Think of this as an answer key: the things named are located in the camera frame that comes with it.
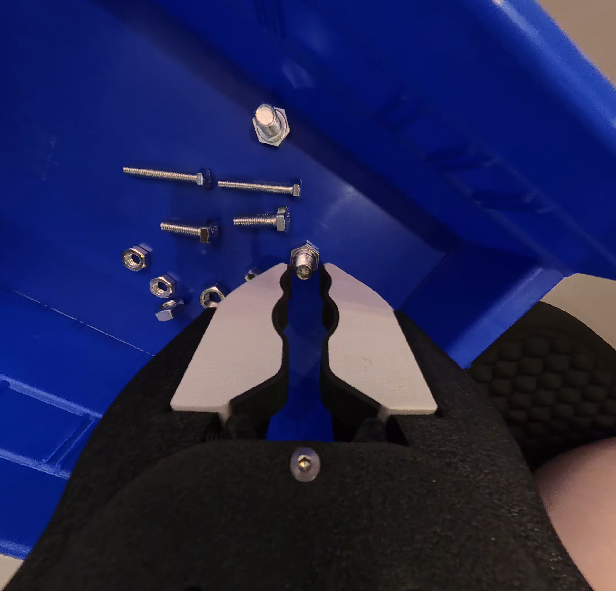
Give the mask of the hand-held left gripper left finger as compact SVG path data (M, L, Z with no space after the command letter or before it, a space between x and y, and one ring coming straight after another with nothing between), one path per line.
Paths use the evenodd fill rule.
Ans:
M277 264L242 284L216 308L170 402L175 412L249 423L266 439L289 394L285 334L291 270Z

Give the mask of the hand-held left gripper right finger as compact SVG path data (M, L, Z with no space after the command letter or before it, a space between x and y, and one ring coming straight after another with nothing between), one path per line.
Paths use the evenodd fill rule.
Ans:
M333 263L320 267L320 298L320 399L333 440L408 440L405 423L438 420L429 377L392 306Z

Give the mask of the blue plastic bin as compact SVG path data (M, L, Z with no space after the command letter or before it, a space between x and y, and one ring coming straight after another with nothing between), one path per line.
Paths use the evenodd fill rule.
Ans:
M282 206L285 233L233 225ZM615 279L615 87L534 0L1 0L2 557L201 292L307 240L466 367L566 276Z

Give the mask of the long thin steel bolt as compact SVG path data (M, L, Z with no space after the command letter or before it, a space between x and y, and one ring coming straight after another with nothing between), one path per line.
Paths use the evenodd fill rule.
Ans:
M300 180L290 184L243 180L218 180L217 187L243 192L288 195L293 198L299 198L301 196L302 183Z
M199 171L194 174L184 172L160 171L154 169L143 169L134 167L123 167L124 174L137 178L150 178L160 180L171 180L174 182L192 183L204 188L211 188L212 175L209 170Z

